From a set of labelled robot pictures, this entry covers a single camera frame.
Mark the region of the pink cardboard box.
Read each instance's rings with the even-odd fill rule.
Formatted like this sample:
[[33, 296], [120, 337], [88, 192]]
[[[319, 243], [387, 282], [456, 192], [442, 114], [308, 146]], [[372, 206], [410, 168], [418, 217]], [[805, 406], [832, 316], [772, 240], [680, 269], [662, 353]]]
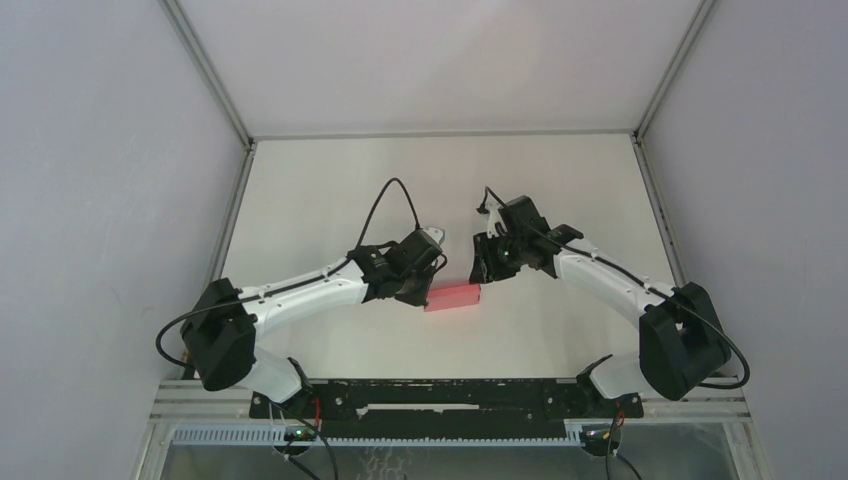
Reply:
[[433, 288], [426, 298], [425, 312], [456, 309], [477, 305], [481, 287], [478, 284], [455, 284]]

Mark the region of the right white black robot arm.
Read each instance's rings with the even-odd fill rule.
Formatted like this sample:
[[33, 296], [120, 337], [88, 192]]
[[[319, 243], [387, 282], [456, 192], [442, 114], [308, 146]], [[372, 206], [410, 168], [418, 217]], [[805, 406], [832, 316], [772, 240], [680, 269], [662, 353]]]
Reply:
[[630, 272], [577, 229], [550, 226], [527, 196], [505, 202], [487, 188], [477, 211], [487, 228], [472, 240], [470, 283], [504, 281], [530, 268], [584, 289], [635, 328], [634, 351], [606, 355], [581, 372], [578, 402], [587, 414], [605, 415], [626, 395], [653, 391], [677, 401], [712, 388], [709, 377], [741, 355], [702, 286], [674, 287]]

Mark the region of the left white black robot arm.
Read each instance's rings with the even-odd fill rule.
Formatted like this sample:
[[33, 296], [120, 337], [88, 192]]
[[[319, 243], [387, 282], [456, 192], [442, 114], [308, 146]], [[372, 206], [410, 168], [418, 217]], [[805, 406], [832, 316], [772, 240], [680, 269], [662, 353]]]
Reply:
[[289, 280], [235, 287], [210, 283], [180, 319], [180, 336], [203, 388], [240, 386], [260, 393], [290, 417], [305, 414], [313, 394], [302, 367], [260, 347], [274, 330], [330, 309], [374, 300], [423, 307], [445, 264], [445, 233], [419, 228], [400, 242], [360, 245], [337, 262]]

